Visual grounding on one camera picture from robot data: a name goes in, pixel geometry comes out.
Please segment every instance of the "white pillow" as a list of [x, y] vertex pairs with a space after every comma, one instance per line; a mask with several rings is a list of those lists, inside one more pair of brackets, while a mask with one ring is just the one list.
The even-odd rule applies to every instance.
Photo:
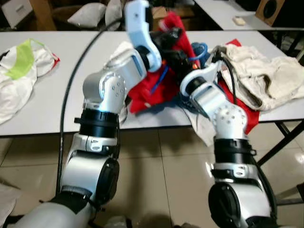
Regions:
[[93, 2], [81, 7], [67, 21], [81, 28], [96, 28], [101, 18], [105, 15], [106, 6]]
[[[120, 0], [110, 0], [105, 10], [105, 17], [104, 17], [105, 25], [107, 26], [111, 24], [113, 21], [121, 18], [122, 16], [123, 16], [123, 11]], [[111, 26], [108, 30], [115, 31], [116, 29], [118, 29], [119, 25], [120, 23], [116, 23], [113, 26]]]

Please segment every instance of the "red garment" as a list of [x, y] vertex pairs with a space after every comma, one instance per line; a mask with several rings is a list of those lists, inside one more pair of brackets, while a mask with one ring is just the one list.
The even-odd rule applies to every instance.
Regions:
[[57, 65], [57, 63], [59, 63], [59, 61], [60, 61], [60, 58], [58, 58], [54, 53], [52, 53], [53, 54], [53, 56], [55, 57], [55, 62], [54, 62], [54, 65], [53, 65], [53, 67], [52, 67], [52, 69]]
[[[234, 44], [235, 46], [242, 46], [237, 39], [234, 39], [233, 41], [231, 41], [227, 44]], [[233, 102], [233, 95], [230, 92], [225, 80], [224, 79], [219, 80], [218, 84], [223, 88], [228, 100], [230, 102]], [[260, 112], [252, 110], [240, 99], [237, 99], [237, 104], [238, 104], [238, 106], [243, 108], [247, 114], [248, 123], [247, 123], [247, 128], [246, 128], [245, 133], [248, 134], [258, 124], [258, 118], [259, 118]]]
[[[172, 49], [183, 50], [188, 57], [195, 57], [180, 17], [173, 12], [169, 12], [168, 16], [161, 21], [160, 30], [166, 31], [173, 27], [181, 28], [183, 33]], [[163, 73], [164, 65], [165, 64], [156, 72], [148, 72], [147, 77], [130, 90], [128, 96], [132, 98], [131, 113], [136, 113], [150, 106], [170, 101], [177, 95], [180, 89], [176, 84], [176, 75], [171, 69], [168, 70], [165, 78], [160, 82], [154, 93], [151, 93], [151, 89]]]

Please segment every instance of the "floor tile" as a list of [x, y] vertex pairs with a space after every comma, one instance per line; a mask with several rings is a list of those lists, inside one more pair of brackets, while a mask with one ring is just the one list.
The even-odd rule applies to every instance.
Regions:
[[0, 166], [11, 145], [12, 140], [13, 140], [12, 138], [1, 138], [0, 139]]
[[283, 149], [262, 166], [275, 194], [295, 187], [304, 181], [304, 152], [301, 149]]
[[[270, 150], [284, 138], [274, 123], [259, 123], [248, 136], [255, 150]], [[298, 147], [299, 145], [293, 140], [285, 148]]]
[[112, 216], [126, 215], [134, 228], [170, 228], [162, 159], [122, 159], [117, 192], [100, 212], [96, 224], [104, 225]]
[[[257, 160], [268, 151], [259, 151]], [[275, 195], [304, 181], [304, 152], [301, 149], [282, 149], [262, 165]], [[300, 198], [295, 194], [289, 198]], [[304, 205], [279, 206], [278, 224], [304, 227]]]
[[39, 200], [50, 200], [55, 195], [57, 165], [1, 167], [0, 180], [22, 190], [12, 215], [30, 212]]
[[208, 206], [208, 192], [214, 184], [208, 165], [213, 155], [195, 154], [164, 157], [163, 164], [172, 222], [215, 228]]
[[120, 159], [160, 157], [160, 155], [157, 130], [121, 131]]
[[161, 129], [159, 136], [163, 156], [213, 154], [214, 147], [207, 147], [192, 128]]
[[304, 205], [290, 205], [278, 207], [278, 225], [290, 225], [304, 228]]
[[[300, 121], [292, 121], [292, 122], [285, 122], [284, 124], [288, 128], [288, 130], [292, 131]], [[301, 132], [296, 138], [296, 142], [299, 144], [300, 147], [304, 148], [304, 132]]]
[[[65, 154], [67, 157], [73, 136], [65, 136]], [[59, 136], [31, 136], [15, 138], [2, 163], [2, 167], [44, 165], [58, 163]]]

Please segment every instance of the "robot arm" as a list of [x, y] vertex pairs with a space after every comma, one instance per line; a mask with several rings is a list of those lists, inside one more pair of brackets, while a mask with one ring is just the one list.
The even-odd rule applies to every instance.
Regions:
[[[129, 90], [161, 66], [146, 21], [148, 3], [127, 4], [126, 28], [134, 49], [111, 59], [83, 84], [84, 109], [61, 179], [61, 193], [24, 216], [17, 228], [84, 228], [90, 216], [116, 192], [119, 174], [118, 114]], [[209, 194], [212, 218], [220, 227], [247, 228], [271, 220], [271, 207], [244, 128], [245, 112], [231, 104], [214, 83], [220, 63], [187, 72], [180, 90], [216, 128]]]
[[244, 133], [246, 113], [230, 103], [213, 83], [210, 75], [216, 74], [216, 68], [194, 70], [180, 85], [181, 93], [216, 129], [216, 163], [211, 171], [215, 185], [209, 192], [211, 216], [221, 228], [278, 227], [270, 186], [261, 181], [261, 170], [253, 159], [256, 151]]

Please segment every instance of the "green stripe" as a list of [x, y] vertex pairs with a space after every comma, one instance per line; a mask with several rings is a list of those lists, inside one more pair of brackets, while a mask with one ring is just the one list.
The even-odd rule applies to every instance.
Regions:
[[34, 55], [30, 45], [30, 39], [18, 45], [16, 49], [17, 59], [15, 65], [5, 74], [11, 77], [13, 80], [25, 76], [34, 64]]

